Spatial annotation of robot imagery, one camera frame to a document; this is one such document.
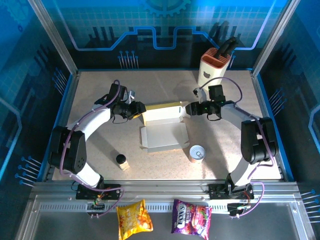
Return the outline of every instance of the knife handle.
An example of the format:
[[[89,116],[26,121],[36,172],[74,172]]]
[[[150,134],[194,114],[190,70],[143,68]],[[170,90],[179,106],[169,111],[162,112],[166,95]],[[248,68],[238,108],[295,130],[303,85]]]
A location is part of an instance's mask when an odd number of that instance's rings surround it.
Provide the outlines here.
[[[229,38],[227,41],[225,41],[222,46],[218,49],[218,51],[216,52],[216,54],[213,56],[216,59],[219,59],[220,55],[222,53],[225,53],[226,50],[228,49],[228,47],[230,46],[230,44],[232,44],[233,42],[236,42],[237,39],[233,36],[231,38]]]
[[[238,46],[238,42],[237,41],[234,41],[232,42],[228,47],[227,49],[221,54],[222,57],[226,58],[228,56],[228,54],[230,55],[231,52],[233,50],[235,50],[235,48]]]

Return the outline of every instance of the gear logo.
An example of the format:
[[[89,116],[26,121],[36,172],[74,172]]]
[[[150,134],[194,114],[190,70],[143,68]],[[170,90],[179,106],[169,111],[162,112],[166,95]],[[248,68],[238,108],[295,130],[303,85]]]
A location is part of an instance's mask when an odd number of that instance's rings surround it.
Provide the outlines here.
[[[141,0],[145,10],[150,14],[159,16],[171,16],[180,14],[180,10],[185,10],[186,5],[190,4],[190,0]]]
[[[27,0],[0,0],[0,7],[5,6],[11,17],[22,24],[27,20],[29,8]]]

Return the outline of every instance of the white robotic arm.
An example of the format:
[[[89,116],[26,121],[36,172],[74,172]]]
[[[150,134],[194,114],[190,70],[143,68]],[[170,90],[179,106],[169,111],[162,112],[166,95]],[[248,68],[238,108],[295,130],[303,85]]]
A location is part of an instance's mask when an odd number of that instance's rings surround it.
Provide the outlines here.
[[[66,127],[57,126],[53,129],[48,162],[57,168],[63,165],[61,174],[66,172],[85,186],[104,188],[104,178],[87,163],[86,141],[115,115],[131,120],[144,113],[145,105],[132,101],[134,97],[133,91],[128,93],[126,87],[113,83],[109,94],[98,99],[89,113]]]
[[[100,104],[95,104],[92,109],[97,109],[102,105]],[[96,131],[102,124],[106,123],[109,121],[111,118],[111,110],[110,108],[103,108],[100,109],[93,114],[91,114],[88,118],[86,118],[77,128],[77,131],[81,131],[84,133],[84,139],[85,141],[88,140],[90,135]],[[71,124],[67,125],[67,129],[71,130],[75,124],[77,124],[78,121],[75,121]],[[78,178],[81,182],[84,184],[96,188],[99,181],[100,181],[100,174],[95,172],[89,164],[86,162],[84,164],[84,167],[81,171],[79,171],[76,175],[76,178]]]
[[[226,101],[221,85],[209,86],[210,101],[204,100],[204,90],[196,88],[193,93],[199,97],[185,107],[190,116],[215,114],[218,120],[224,119],[241,131],[242,158],[235,170],[228,174],[223,188],[228,197],[237,198],[250,187],[252,173],[261,162],[267,162],[278,152],[275,128],[269,117],[254,116],[236,105]]]

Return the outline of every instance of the open cardboard box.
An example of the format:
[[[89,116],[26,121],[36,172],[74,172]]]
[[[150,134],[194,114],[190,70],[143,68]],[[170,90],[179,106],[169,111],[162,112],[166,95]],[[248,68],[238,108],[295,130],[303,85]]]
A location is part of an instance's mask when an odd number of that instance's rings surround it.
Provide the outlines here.
[[[173,102],[146,106],[142,114],[144,127],[141,139],[147,153],[184,149],[189,146],[189,137],[184,117],[189,102]]]

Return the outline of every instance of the black bottle cap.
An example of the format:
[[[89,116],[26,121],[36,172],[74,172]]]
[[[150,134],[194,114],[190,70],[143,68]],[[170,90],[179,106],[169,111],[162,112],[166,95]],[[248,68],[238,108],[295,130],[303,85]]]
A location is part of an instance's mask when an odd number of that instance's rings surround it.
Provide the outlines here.
[[[115,159],[118,164],[123,164],[127,160],[126,156],[123,154],[119,154]]]

